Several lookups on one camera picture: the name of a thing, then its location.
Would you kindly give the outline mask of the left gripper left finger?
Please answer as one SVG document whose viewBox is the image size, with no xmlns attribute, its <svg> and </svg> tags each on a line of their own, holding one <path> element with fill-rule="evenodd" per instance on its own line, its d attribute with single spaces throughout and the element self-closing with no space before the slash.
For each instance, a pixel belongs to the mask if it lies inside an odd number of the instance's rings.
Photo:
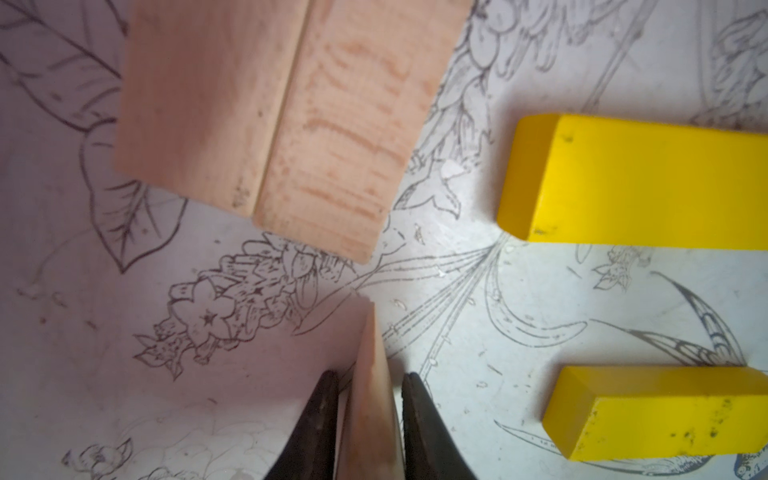
<svg viewBox="0 0 768 480">
<path fill-rule="evenodd" d="M 334 478 L 338 402 L 338 374 L 326 370 L 265 480 Z"/>
</svg>

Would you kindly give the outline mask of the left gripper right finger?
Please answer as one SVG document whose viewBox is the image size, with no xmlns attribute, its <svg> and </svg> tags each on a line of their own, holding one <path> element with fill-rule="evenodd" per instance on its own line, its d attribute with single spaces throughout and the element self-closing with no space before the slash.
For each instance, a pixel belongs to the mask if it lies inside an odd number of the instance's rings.
<svg viewBox="0 0 768 480">
<path fill-rule="evenodd" d="M 405 478 L 476 480 L 417 373 L 404 375 L 401 396 Z"/>
</svg>

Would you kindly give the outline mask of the yellow block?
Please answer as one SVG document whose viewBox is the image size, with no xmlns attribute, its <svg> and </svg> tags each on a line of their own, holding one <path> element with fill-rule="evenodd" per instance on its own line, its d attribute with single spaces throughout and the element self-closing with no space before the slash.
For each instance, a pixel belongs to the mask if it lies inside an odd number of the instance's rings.
<svg viewBox="0 0 768 480">
<path fill-rule="evenodd" d="M 527 116 L 514 132 L 497 222 L 529 242 L 763 250 L 767 138 Z"/>
<path fill-rule="evenodd" d="M 767 376 L 750 367 L 566 366 L 542 426 L 570 461 L 756 453 Z"/>
</svg>

